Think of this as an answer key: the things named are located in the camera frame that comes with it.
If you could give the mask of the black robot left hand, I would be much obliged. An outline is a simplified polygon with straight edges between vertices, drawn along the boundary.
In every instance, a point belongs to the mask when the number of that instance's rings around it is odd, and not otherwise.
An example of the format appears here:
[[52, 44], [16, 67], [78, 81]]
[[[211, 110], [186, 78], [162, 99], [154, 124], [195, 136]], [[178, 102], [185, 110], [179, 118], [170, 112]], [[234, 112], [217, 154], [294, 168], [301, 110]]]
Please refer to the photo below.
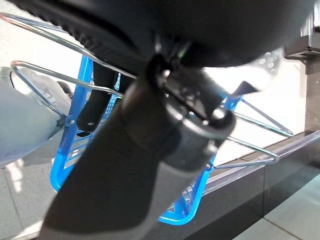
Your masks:
[[206, 67], [291, 42], [313, 0], [16, 0], [134, 77], [51, 203], [40, 240], [141, 240], [234, 129]]

